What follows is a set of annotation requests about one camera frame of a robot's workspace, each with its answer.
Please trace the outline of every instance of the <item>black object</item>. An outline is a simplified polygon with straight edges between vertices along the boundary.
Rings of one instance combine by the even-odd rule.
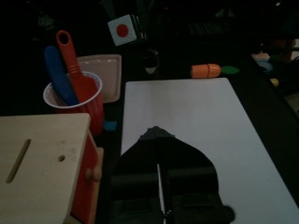
[[[227,224],[234,219],[220,201],[212,162],[166,130],[148,129],[116,164],[109,223]]]

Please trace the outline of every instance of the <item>blue handle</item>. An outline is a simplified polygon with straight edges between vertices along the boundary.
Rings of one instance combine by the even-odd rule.
[[[69,79],[64,72],[64,66],[61,64],[61,55],[55,46],[49,45],[45,47],[44,59],[55,92],[57,93],[57,95],[68,106],[79,104],[80,102],[77,96],[73,92]]]

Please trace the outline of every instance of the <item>white tabletop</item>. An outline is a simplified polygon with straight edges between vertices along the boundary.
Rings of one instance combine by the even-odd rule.
[[[219,196],[235,210],[234,223],[298,223],[295,201],[227,79],[128,82],[123,153],[154,126],[214,163]]]

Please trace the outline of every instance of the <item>red handle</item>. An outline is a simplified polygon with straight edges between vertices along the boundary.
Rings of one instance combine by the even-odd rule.
[[[60,48],[61,57],[67,65],[69,75],[81,75],[75,47],[72,44],[71,35],[67,31],[57,31],[56,42]]]

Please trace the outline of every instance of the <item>slot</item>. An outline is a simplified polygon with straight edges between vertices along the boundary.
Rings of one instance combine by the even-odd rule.
[[[32,140],[27,139],[23,143],[23,148],[21,148],[19,156],[17,156],[15,162],[13,162],[13,167],[12,167],[12,170],[11,170],[11,172],[8,174],[8,177],[7,177],[7,180],[5,180],[7,184],[12,183],[13,180],[15,180],[15,174],[17,173],[19,167],[20,167],[21,162],[24,160],[24,154],[25,154],[25,152],[29,148],[31,142],[32,142]]]

